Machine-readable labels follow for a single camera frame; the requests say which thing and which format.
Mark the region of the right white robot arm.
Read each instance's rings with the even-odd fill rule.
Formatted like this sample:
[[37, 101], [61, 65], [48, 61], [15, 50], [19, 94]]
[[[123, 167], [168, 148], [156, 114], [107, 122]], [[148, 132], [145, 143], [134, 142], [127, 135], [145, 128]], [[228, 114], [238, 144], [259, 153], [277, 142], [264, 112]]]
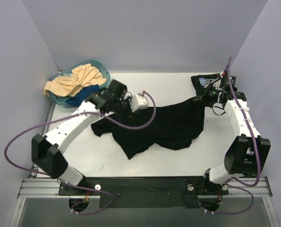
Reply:
[[217, 185], [236, 180], [241, 185], [255, 187], [271, 148], [269, 139], [258, 132], [249, 113], [246, 96], [235, 87], [235, 77], [220, 74], [198, 75], [191, 78], [196, 101], [213, 108], [220, 104], [231, 122], [235, 139], [227, 150], [224, 161], [207, 169], [200, 182], [204, 193], [212, 193]]

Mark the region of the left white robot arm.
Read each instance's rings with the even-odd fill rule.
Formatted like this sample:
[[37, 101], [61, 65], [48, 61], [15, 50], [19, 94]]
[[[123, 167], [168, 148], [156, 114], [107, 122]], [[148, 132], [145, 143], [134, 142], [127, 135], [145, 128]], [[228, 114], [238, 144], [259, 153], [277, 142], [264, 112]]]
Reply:
[[130, 101], [124, 98], [127, 91], [125, 84], [113, 79], [107, 88], [88, 95], [70, 119], [44, 136], [32, 138], [32, 161], [51, 178], [69, 183], [74, 194], [83, 194], [87, 187], [84, 175], [68, 164], [63, 153], [102, 114], [131, 113]]

